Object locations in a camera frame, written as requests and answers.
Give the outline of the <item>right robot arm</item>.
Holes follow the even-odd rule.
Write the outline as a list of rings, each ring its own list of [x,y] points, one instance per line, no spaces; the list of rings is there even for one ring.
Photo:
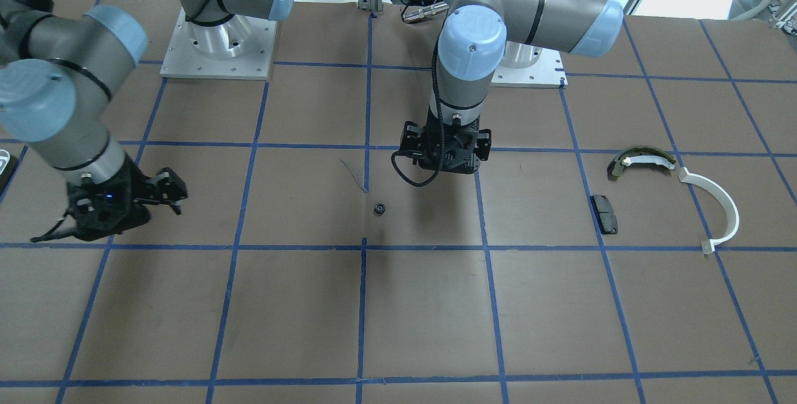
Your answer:
[[[241,16],[284,21],[295,0],[180,1],[192,27],[223,29]],[[152,205],[181,214],[184,180],[168,167],[143,174],[101,120],[147,50],[147,32],[111,5],[79,19],[53,9],[52,0],[2,0],[2,127],[60,172],[64,217],[75,222],[32,242],[120,234],[148,223]]]

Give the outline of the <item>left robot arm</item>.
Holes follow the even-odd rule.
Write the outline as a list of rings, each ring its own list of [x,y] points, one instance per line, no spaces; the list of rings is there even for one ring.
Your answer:
[[[392,159],[431,171],[474,174],[489,158],[492,132],[482,106],[507,42],[601,56],[623,24],[615,0],[449,0],[431,62],[427,121],[407,121]]]

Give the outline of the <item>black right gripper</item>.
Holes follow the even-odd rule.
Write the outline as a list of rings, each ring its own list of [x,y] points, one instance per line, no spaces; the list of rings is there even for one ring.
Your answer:
[[[179,202],[188,198],[188,191],[172,169],[165,167],[148,177],[126,155],[108,182],[68,185],[67,197],[67,214],[76,225],[66,229],[65,236],[90,242],[144,225],[151,219],[146,205],[165,204],[181,214]]]

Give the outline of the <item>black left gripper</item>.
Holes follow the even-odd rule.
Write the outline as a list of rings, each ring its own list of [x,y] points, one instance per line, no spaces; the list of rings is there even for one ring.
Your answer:
[[[413,159],[413,164],[435,171],[442,162],[441,171],[473,174],[481,161],[489,159],[492,146],[490,129],[480,129],[478,118],[468,125],[441,125],[439,119],[428,112],[424,127],[406,121],[398,154]]]

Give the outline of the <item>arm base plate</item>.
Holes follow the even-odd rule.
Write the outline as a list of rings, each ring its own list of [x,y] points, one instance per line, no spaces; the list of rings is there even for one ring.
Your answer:
[[[279,23],[236,15],[216,27],[177,16],[160,75],[194,80],[268,80]]]
[[[507,42],[493,87],[560,88],[568,84],[558,50]]]

